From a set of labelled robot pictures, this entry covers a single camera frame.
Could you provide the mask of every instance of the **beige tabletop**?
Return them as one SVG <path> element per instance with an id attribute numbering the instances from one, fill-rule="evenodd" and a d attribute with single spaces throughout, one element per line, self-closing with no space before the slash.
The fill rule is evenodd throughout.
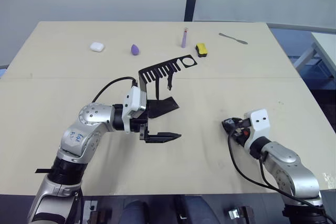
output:
<path id="1" fill-rule="evenodd" d="M 188 47 L 182 49 L 184 27 Z M 103 42 L 105 51 L 90 51 L 93 41 Z M 208 57 L 196 56 L 197 42 L 206 43 Z M 140 55 L 130 54 L 132 43 Z M 149 122 L 152 134 L 182 137 L 145 144 L 137 133 L 106 134 L 83 177 L 84 194 L 263 192 L 235 172 L 220 125 L 258 108 L 268 110 L 270 139 L 296 151 L 321 189 L 334 187 L 335 133 L 265 24 L 43 22 L 0 80 L 0 102 L 6 104 L 0 117 L 0 194 L 36 193 L 43 175 L 35 169 L 51 166 L 64 130 L 111 79 L 137 77 L 143 67 L 187 54 L 198 65 L 176 73 L 171 91 L 164 88 L 166 80 L 160 89 L 161 98 L 173 96 L 180 108 Z M 122 103 L 129 87 L 127 81 L 116 83 L 99 102 Z M 151 99 L 153 88 L 148 85 Z M 257 162 L 242 147 L 234 151 L 242 170 L 260 181 Z"/>

